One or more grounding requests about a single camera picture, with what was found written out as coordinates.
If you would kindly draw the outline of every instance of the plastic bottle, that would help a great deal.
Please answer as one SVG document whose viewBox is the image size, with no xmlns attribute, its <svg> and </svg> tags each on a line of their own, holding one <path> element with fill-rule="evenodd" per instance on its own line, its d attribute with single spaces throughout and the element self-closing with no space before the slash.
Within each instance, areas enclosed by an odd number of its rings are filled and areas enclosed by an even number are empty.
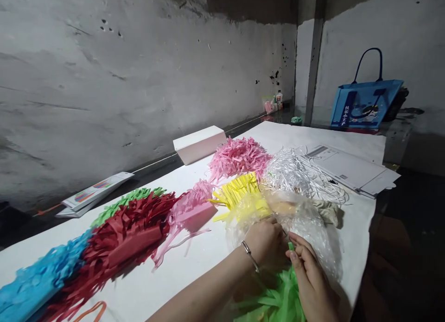
<svg viewBox="0 0 445 322">
<path fill-rule="evenodd" d="M 281 93 L 281 90 L 278 91 L 275 98 L 277 99 L 278 110 L 281 110 L 283 108 L 283 94 Z"/>
</svg>

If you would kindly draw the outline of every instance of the white box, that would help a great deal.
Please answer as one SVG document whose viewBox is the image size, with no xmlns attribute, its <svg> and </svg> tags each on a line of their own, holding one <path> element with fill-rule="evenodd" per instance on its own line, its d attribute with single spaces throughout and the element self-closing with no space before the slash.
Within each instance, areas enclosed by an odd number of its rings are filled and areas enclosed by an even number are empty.
<svg viewBox="0 0 445 322">
<path fill-rule="evenodd" d="M 210 126 L 201 131 L 173 140 L 175 151 L 185 165 L 198 161 L 216 152 L 216 149 L 227 143 L 224 130 Z"/>
</svg>

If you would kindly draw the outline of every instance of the orange string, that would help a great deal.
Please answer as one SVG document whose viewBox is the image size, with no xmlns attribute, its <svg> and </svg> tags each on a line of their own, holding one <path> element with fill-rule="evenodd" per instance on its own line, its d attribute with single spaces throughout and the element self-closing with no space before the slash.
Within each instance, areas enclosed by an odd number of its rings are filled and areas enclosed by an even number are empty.
<svg viewBox="0 0 445 322">
<path fill-rule="evenodd" d="M 40 211 L 37 210 L 37 215 L 44 215 L 45 213 L 52 211 L 53 209 L 55 209 L 56 207 L 59 207 L 62 204 L 57 204 L 56 206 L 53 206 L 52 208 L 46 209 L 45 211 Z"/>
<path fill-rule="evenodd" d="M 99 320 L 101 319 L 103 313 L 105 312 L 105 309 L 107 308 L 107 304 L 105 301 L 99 301 L 98 303 L 96 303 L 93 308 L 83 312 L 77 319 L 75 319 L 73 322 L 79 322 L 81 319 L 83 319 L 86 315 L 88 315 L 89 313 L 94 312 L 96 309 L 99 308 L 99 306 L 102 305 L 101 310 L 99 311 L 99 314 L 97 314 L 96 318 L 94 319 L 94 322 L 99 322 Z"/>
</svg>

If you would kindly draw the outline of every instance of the hand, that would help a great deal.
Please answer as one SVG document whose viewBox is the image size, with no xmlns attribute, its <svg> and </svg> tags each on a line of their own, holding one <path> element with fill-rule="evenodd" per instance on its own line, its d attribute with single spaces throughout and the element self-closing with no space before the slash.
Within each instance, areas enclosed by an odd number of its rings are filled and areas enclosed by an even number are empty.
<svg viewBox="0 0 445 322">
<path fill-rule="evenodd" d="M 263 219 L 254 224 L 244 239 L 258 265 L 263 264 L 271 250 L 278 248 L 283 227 L 275 218 Z"/>
<path fill-rule="evenodd" d="M 312 246 L 301 236 L 289 232 L 295 251 L 288 250 L 286 256 L 292 261 L 297 275 L 301 306 L 308 322 L 338 322 L 334 306 L 333 291 L 318 263 Z"/>
</svg>

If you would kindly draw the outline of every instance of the white paper sheet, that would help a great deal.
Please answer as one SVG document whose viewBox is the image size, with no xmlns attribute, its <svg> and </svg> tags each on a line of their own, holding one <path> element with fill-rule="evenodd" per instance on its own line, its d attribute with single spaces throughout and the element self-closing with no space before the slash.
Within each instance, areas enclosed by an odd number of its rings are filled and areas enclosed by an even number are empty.
<svg viewBox="0 0 445 322">
<path fill-rule="evenodd" d="M 381 164 L 385 149 L 385 137 L 358 133 L 346 133 L 263 122 L 238 138 L 253 137 L 269 153 L 274 154 L 282 147 L 299 147 L 317 142 L 328 144 L 339 150 L 357 155 L 368 161 Z M 162 186 L 168 192 L 179 195 L 193 187 L 200 178 L 210 177 L 207 163 L 212 155 L 147 184 L 147 188 Z M 375 200 L 360 196 L 348 190 L 349 205 L 345 212 L 343 227 L 338 230 L 329 226 L 328 231 L 340 238 L 343 278 L 341 285 L 341 317 L 350 319 L 360 289 L 362 274 L 366 265 L 369 247 L 369 226 L 374 215 Z M 112 205 L 119 198 L 109 202 Z M 94 219 L 103 211 L 103 206 L 89 211 L 80 219 L 69 220 L 57 227 L 28 238 L 0 252 L 0 287 L 12 282 L 19 268 L 33 264 L 52 247 L 65 244 L 85 232 Z M 218 207 L 218 214 L 226 212 Z M 169 251 L 161 267 L 152 273 L 153 262 L 148 259 L 132 270 L 125 278 L 108 281 L 105 288 L 97 293 L 92 301 L 104 300 L 120 322 L 143 322 L 170 298 L 193 280 L 219 263 L 229 254 L 224 224 L 211 220 L 204 226 L 211 232 L 192 239 L 187 257 L 184 257 L 187 244 Z M 182 233 L 177 240 L 185 236 Z"/>
</svg>

